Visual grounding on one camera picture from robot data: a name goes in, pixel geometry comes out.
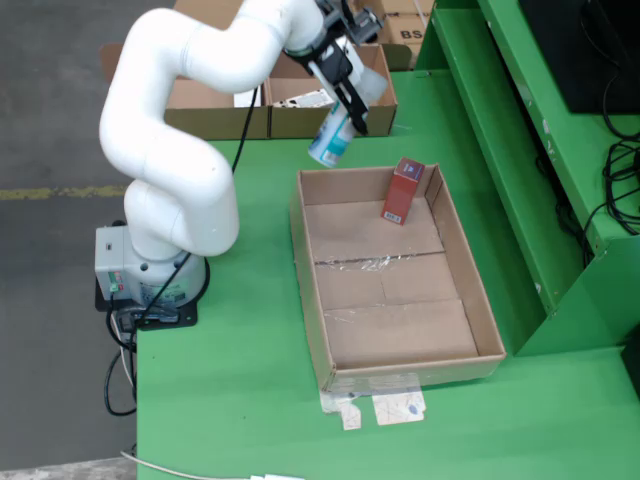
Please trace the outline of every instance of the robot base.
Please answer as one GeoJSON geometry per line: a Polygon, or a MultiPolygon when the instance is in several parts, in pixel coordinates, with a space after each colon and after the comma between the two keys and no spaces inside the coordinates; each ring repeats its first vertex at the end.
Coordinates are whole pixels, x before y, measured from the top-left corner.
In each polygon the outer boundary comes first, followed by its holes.
{"type": "Polygon", "coordinates": [[[154,304],[142,324],[142,330],[195,325],[196,304],[206,291],[210,268],[206,258],[185,252],[166,261],[151,262],[136,253],[124,222],[96,230],[96,291],[98,311],[117,312],[116,318],[129,329],[140,323],[145,308],[167,279],[180,267],[171,284],[154,304]]]}
{"type": "MultiPolygon", "coordinates": [[[[169,328],[181,328],[181,327],[192,327],[196,323],[198,323],[198,301],[204,295],[204,292],[207,291],[209,287],[209,280],[211,278],[211,269],[209,267],[209,262],[205,258],[205,268],[206,268],[206,276],[205,282],[202,286],[202,289],[189,303],[179,307],[177,309],[178,312],[178,320],[173,323],[164,323],[164,322],[145,322],[142,325],[138,325],[139,330],[164,330],[169,328]]],[[[99,312],[108,312],[109,302],[104,299],[102,296],[102,291],[100,290],[100,284],[98,283],[98,279],[96,278],[96,290],[95,290],[95,308],[99,312]]],[[[113,302],[113,310],[123,310],[130,307],[139,307],[136,302],[131,299],[127,300],[114,300],[113,302]]]]}

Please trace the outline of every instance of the black monitor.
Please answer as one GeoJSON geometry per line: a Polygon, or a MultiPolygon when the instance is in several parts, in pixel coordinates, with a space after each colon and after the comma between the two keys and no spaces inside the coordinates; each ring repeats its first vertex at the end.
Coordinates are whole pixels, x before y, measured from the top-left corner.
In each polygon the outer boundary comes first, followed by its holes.
{"type": "Polygon", "coordinates": [[[640,1],[520,0],[538,46],[576,113],[640,113],[640,1]]]}

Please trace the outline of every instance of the green table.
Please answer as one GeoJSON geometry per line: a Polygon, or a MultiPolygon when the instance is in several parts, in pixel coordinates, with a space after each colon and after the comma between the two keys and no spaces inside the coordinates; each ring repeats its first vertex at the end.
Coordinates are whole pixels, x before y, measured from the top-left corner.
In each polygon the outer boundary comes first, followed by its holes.
{"type": "MultiPolygon", "coordinates": [[[[449,71],[393,77],[390,138],[357,139],[343,167],[439,162],[510,352],[542,305],[449,71]]],[[[638,478],[640,403],[617,349],[508,358],[484,381],[426,389],[423,422],[361,430],[325,416],[306,343],[289,232],[308,140],[248,142],[241,233],[211,259],[193,328],[142,332],[138,454],[198,475],[307,480],[638,478]]],[[[216,144],[228,158],[236,142],[216,144]]],[[[138,468],[139,478],[166,477],[138,468]]]]}

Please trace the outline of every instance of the white sticker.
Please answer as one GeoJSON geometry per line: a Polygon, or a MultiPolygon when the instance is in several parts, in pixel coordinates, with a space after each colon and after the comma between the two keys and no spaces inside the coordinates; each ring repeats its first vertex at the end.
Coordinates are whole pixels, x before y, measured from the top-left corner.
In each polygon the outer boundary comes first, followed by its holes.
{"type": "Polygon", "coordinates": [[[386,394],[374,392],[371,398],[378,425],[395,425],[424,420],[427,405],[420,387],[399,389],[394,393],[386,394]]]}
{"type": "Polygon", "coordinates": [[[320,404],[326,414],[339,413],[344,430],[357,430],[362,426],[362,413],[351,402],[360,394],[320,392],[320,404]]]}
{"type": "Polygon", "coordinates": [[[402,217],[400,215],[395,215],[391,212],[384,212],[384,218],[386,218],[387,220],[391,220],[392,222],[395,222],[395,223],[402,222],[402,217]]]}
{"type": "Polygon", "coordinates": [[[279,108],[321,108],[327,107],[332,103],[335,103],[333,98],[329,96],[324,88],[321,88],[313,92],[305,93],[304,95],[298,95],[297,97],[276,102],[273,106],[279,108]]]}

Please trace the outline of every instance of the yellow floor line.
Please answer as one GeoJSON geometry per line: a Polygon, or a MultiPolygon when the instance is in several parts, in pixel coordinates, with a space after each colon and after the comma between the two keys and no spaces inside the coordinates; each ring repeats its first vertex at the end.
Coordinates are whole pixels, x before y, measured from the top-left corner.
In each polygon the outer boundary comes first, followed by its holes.
{"type": "Polygon", "coordinates": [[[46,200],[53,197],[122,197],[126,189],[126,185],[107,185],[105,187],[17,188],[7,190],[0,189],[0,201],[46,200]]]}

